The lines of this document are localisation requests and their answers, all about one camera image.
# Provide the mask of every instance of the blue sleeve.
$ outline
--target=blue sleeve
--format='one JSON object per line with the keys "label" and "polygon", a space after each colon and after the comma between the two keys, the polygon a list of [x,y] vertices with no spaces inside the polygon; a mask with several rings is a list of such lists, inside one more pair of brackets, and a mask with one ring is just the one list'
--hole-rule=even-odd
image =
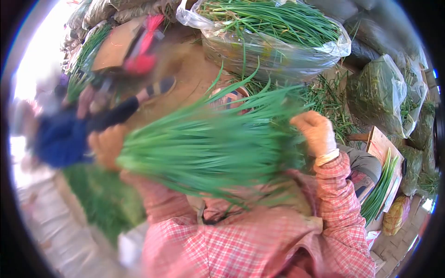
{"label": "blue sleeve", "polygon": [[85,156],[87,143],[84,125],[83,122],[76,122],[69,131],[60,128],[59,132],[52,133],[51,142],[41,145],[38,149],[38,157],[53,168],[63,168],[79,162],[88,162],[89,159]]}
{"label": "blue sleeve", "polygon": [[78,121],[76,115],[71,111],[66,111],[63,114],[54,115],[53,117],[60,117],[58,121],[52,121],[49,119],[49,116],[46,116],[42,122],[50,122],[51,125],[46,130],[44,136],[42,137],[42,141],[50,141],[51,138],[54,137],[67,137],[71,134],[73,126]]}

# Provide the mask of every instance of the yellow bag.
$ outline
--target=yellow bag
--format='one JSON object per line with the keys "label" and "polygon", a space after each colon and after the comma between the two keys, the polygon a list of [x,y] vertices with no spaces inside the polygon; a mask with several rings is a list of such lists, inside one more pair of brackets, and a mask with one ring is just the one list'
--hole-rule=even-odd
{"label": "yellow bag", "polygon": [[383,234],[387,236],[395,235],[406,218],[408,218],[411,198],[405,195],[397,197],[389,208],[388,213],[383,217]]}

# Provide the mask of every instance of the bunch of green onions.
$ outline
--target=bunch of green onions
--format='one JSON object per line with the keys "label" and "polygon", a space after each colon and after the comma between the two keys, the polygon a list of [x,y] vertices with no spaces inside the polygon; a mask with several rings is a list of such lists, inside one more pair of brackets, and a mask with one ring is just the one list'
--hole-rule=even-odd
{"label": "bunch of green onions", "polygon": [[68,102],[77,101],[81,92],[86,88],[86,86],[93,80],[93,77],[88,76],[86,73],[81,74],[75,73],[70,76],[68,81],[68,87],[66,90]]}
{"label": "bunch of green onions", "polygon": [[270,35],[288,44],[321,47],[337,41],[340,28],[309,5],[286,2],[275,6],[270,0],[209,0],[198,13],[225,25],[222,30],[233,31],[243,40],[244,30]]}
{"label": "bunch of green onions", "polygon": [[[294,102],[304,87],[269,91],[269,82],[258,94],[231,102],[244,101],[237,108],[210,110],[211,102],[245,85],[258,68],[209,97],[221,71],[198,102],[127,135],[116,163],[173,190],[240,206],[246,200],[232,189],[282,181],[288,162],[301,155],[302,138],[289,120],[304,109]],[[238,115],[245,109],[251,110]]]}
{"label": "bunch of green onions", "polygon": [[88,40],[82,45],[76,64],[72,70],[73,73],[76,73],[79,69],[84,68],[85,61],[87,60],[88,56],[105,40],[105,38],[107,38],[110,31],[111,25],[105,24],[90,35]]}
{"label": "bunch of green onions", "polygon": [[111,31],[111,25],[105,24],[98,30],[96,30],[88,40],[82,45],[79,56],[77,57],[76,64],[70,72],[72,75],[68,81],[67,88],[67,98],[69,102],[77,101],[81,92],[85,89],[85,87],[93,80],[93,76],[88,73],[82,74],[80,72],[81,69],[84,69],[85,62],[89,55],[98,47],[100,47],[101,43],[108,36]]}
{"label": "bunch of green onions", "polygon": [[382,168],[382,175],[374,190],[361,206],[360,214],[366,219],[366,226],[368,226],[379,213],[398,161],[399,156],[395,156],[391,159],[391,149],[388,149],[385,164]]}

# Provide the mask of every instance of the blue jacket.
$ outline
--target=blue jacket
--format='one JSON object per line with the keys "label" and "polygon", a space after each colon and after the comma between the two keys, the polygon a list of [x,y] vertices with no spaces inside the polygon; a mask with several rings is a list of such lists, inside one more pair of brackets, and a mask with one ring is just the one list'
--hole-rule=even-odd
{"label": "blue jacket", "polygon": [[62,110],[52,116],[41,116],[34,142],[35,154],[54,168],[78,162],[91,162],[88,152],[87,120],[79,120],[75,109]]}

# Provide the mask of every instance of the pink plaid shirt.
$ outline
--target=pink plaid shirt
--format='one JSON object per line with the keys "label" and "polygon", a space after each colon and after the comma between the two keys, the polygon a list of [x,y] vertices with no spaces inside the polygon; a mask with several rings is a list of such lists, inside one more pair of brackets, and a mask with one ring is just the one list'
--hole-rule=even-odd
{"label": "pink plaid shirt", "polygon": [[[145,277],[374,277],[365,219],[345,180],[348,156],[340,153],[314,170],[318,186],[303,188],[311,217],[286,206],[255,207],[198,225],[185,195],[159,184],[139,188],[150,224],[142,252]],[[206,202],[206,210],[227,209],[217,204]]]}

